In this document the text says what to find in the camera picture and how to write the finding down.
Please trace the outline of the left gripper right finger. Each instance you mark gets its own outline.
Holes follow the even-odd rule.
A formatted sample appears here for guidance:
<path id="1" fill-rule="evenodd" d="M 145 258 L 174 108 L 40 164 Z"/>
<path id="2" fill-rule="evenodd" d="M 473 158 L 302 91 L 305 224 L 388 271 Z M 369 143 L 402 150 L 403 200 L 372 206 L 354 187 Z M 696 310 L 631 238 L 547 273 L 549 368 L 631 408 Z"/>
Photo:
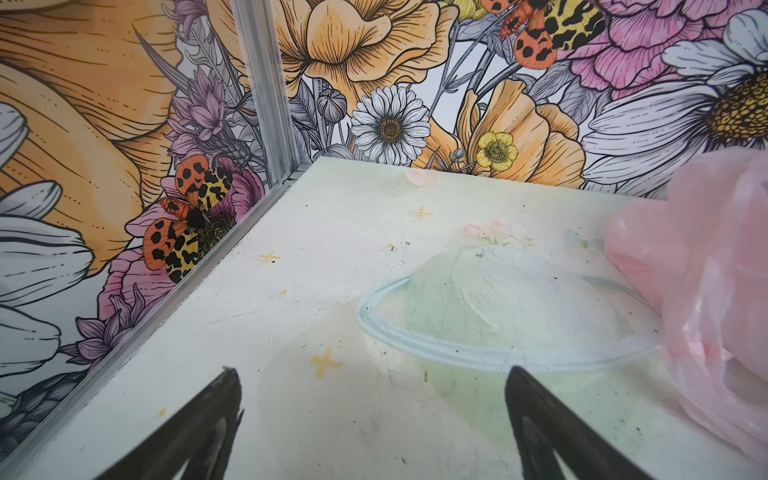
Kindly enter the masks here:
<path id="1" fill-rule="evenodd" d="M 561 463 L 578 479 L 648 479 L 528 371 L 515 366 L 505 402 L 525 479 L 563 479 Z"/>

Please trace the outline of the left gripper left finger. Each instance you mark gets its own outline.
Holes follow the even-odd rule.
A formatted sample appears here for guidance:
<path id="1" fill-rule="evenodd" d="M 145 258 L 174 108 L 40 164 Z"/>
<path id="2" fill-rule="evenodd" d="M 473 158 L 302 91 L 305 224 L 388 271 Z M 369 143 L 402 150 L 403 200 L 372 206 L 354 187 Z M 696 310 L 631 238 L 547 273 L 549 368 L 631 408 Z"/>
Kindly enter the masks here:
<path id="1" fill-rule="evenodd" d="M 222 479 L 244 411 L 238 373 L 225 368 L 101 479 Z"/>

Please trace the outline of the pink plastic bag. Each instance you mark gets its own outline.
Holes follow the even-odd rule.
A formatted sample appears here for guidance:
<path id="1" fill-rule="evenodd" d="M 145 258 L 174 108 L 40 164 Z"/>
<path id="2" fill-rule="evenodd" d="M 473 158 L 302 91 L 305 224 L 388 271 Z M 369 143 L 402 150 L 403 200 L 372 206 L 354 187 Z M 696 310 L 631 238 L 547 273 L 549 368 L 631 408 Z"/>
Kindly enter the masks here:
<path id="1" fill-rule="evenodd" d="M 660 353 L 697 423 L 759 463 L 767 406 L 726 383 L 740 363 L 767 377 L 767 154 L 731 147 L 679 169 L 663 200 L 609 222 L 607 258 L 662 318 Z"/>

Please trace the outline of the left aluminium corner post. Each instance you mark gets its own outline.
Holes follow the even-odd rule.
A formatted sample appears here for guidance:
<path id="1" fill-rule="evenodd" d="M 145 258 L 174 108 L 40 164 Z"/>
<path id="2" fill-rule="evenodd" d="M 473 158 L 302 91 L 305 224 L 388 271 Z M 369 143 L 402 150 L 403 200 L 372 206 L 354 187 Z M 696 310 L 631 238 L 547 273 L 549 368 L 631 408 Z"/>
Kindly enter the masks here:
<path id="1" fill-rule="evenodd" d="M 267 157 L 268 176 L 274 184 L 282 185 L 298 169 L 299 161 L 272 3 L 236 0 L 232 7 Z"/>

